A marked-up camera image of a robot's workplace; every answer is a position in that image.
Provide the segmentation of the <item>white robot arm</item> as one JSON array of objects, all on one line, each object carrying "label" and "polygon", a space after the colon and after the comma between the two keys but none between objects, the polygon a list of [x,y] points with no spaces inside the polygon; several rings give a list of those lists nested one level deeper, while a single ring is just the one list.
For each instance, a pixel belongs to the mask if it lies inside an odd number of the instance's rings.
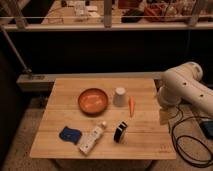
[{"label": "white robot arm", "polygon": [[177,106],[181,100],[191,103],[213,118],[213,90],[200,82],[202,77],[203,70],[196,62],[186,62],[162,73],[162,86],[156,94],[161,106],[161,125],[168,122],[169,109]]}]

